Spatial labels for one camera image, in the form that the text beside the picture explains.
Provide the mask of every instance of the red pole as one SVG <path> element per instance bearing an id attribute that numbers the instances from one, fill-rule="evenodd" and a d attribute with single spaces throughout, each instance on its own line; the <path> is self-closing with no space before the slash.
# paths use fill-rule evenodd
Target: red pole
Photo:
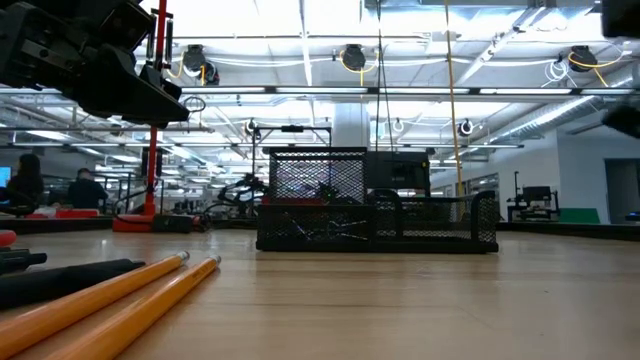
<path id="1" fill-rule="evenodd" d="M 158 35 L 156 37 L 156 60 L 154 66 L 156 70 L 162 72 L 162 56 L 164 54 L 164 32 L 167 20 L 167 0 L 160 0 L 158 8 Z M 158 128 L 151 127 L 151 139 L 149 140 L 149 170 L 147 172 L 147 195 L 144 202 L 144 214 L 154 215 L 156 213 L 156 205 L 154 203 L 153 190 L 155 187 L 156 177 L 156 150 L 158 145 Z"/>

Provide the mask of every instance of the red object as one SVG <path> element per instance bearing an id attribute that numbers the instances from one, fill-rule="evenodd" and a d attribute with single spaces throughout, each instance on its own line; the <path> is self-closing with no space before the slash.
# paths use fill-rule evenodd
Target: red object
<path id="1" fill-rule="evenodd" d="M 16 233 L 11 230 L 0 230 L 0 247 L 9 246 L 16 241 Z"/>
<path id="2" fill-rule="evenodd" d="M 113 231 L 151 232 L 152 222 L 153 215 L 120 215 L 113 219 Z"/>
<path id="3" fill-rule="evenodd" d="M 58 209 L 56 219 L 87 219 L 98 217 L 100 212 L 96 209 Z"/>
<path id="4" fill-rule="evenodd" d="M 162 56 L 164 55 L 164 32 L 167 22 L 167 0 L 160 0 L 158 7 L 158 35 L 156 43 L 156 61 L 154 66 L 156 70 L 162 72 L 164 64 Z M 151 216 L 156 213 L 156 206 L 153 202 L 153 188 L 155 187 L 156 176 L 156 148 L 158 144 L 158 128 L 151 127 L 151 139 L 149 140 L 149 172 L 147 173 L 147 186 L 149 190 L 145 196 L 144 214 Z"/>

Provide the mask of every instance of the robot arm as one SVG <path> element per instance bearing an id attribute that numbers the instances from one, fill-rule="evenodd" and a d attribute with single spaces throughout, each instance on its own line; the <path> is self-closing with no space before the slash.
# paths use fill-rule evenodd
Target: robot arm
<path id="1" fill-rule="evenodd" d="M 161 128 L 186 121 L 181 89 L 133 51 L 153 27 L 138 0 L 0 1 L 0 82 L 52 87 L 89 114 Z"/>

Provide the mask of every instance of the black mesh basket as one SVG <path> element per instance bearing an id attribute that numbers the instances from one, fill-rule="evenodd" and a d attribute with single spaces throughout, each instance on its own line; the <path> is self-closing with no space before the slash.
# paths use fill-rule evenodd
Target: black mesh basket
<path id="1" fill-rule="evenodd" d="M 375 247 L 428 252 L 496 252 L 495 193 L 461 198 L 400 198 L 372 194 Z"/>
<path id="2" fill-rule="evenodd" d="M 269 149 L 269 204 L 364 204 L 366 148 Z"/>
<path id="3" fill-rule="evenodd" d="M 261 205 L 259 250 L 370 251 L 374 208 L 365 205 Z"/>

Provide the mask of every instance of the yellow pencil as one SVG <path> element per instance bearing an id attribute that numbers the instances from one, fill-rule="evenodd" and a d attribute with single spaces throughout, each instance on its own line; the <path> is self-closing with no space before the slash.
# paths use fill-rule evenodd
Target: yellow pencil
<path id="1" fill-rule="evenodd" d="M 7 359 L 123 296 L 177 269 L 189 259 L 181 252 L 0 323 L 0 359 Z"/>
<path id="2" fill-rule="evenodd" d="M 220 257 L 208 258 L 109 318 L 85 336 L 47 357 L 46 360 L 113 359 L 142 335 L 156 320 L 211 274 Z"/>

